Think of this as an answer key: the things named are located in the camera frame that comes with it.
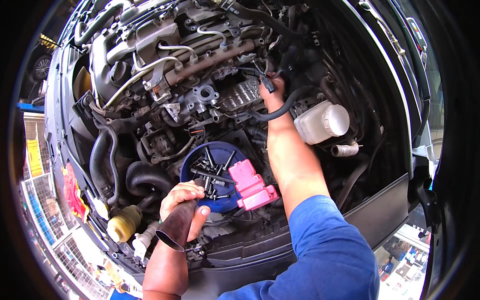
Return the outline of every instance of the pink battery terminal cover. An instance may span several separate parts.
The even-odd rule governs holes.
[[[249,159],[234,164],[228,172],[241,195],[237,201],[239,207],[253,210],[279,198],[273,185],[265,186],[264,179],[256,173]]]

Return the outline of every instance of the engine bay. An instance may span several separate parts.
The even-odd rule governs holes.
[[[318,155],[342,213],[399,173],[391,108],[375,96],[367,73],[356,72],[359,59],[328,18],[308,2],[99,0],[79,20],[72,108],[94,137],[90,145],[76,133],[97,200],[87,202],[120,245],[113,257],[137,273],[158,240],[159,208],[171,188],[192,179],[192,170],[231,179],[228,168],[245,159],[278,197],[238,207],[234,185],[219,194],[228,182],[199,173],[210,178],[201,202],[212,213],[187,244],[189,268],[240,264],[291,248],[267,144],[268,121],[285,113]],[[275,89],[267,73],[286,84],[285,105],[272,113],[259,94],[260,81]],[[225,144],[226,154],[217,153]]]

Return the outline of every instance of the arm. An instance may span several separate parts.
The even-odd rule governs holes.
[[[285,83],[281,77],[272,80],[276,91],[270,94],[263,83],[260,96],[268,112],[283,104]],[[268,159],[282,193],[287,218],[303,200],[314,195],[330,196],[318,157],[311,146],[304,143],[293,119],[287,112],[268,122]]]
[[[204,188],[192,181],[177,184],[163,199],[160,207],[160,218],[165,220],[172,209],[183,201],[205,197]],[[210,208],[201,206],[193,216],[188,234],[188,241],[195,239],[205,223]],[[144,299],[180,299],[187,290],[188,270],[185,252],[178,252],[158,241],[150,257],[143,284]]]

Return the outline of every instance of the forearm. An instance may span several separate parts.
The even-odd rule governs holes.
[[[158,241],[145,271],[144,299],[180,299],[187,286],[185,253]]]
[[[269,103],[275,111],[283,101]],[[282,193],[287,218],[303,200],[329,196],[322,167],[311,146],[305,144],[289,113],[268,122],[268,158]]]

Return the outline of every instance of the red cloth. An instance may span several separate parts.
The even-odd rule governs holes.
[[[72,214],[82,219],[82,222],[86,223],[90,209],[85,205],[81,198],[81,191],[77,184],[77,178],[75,177],[70,163],[67,164],[66,168],[62,168],[62,173],[63,196],[67,200]]]

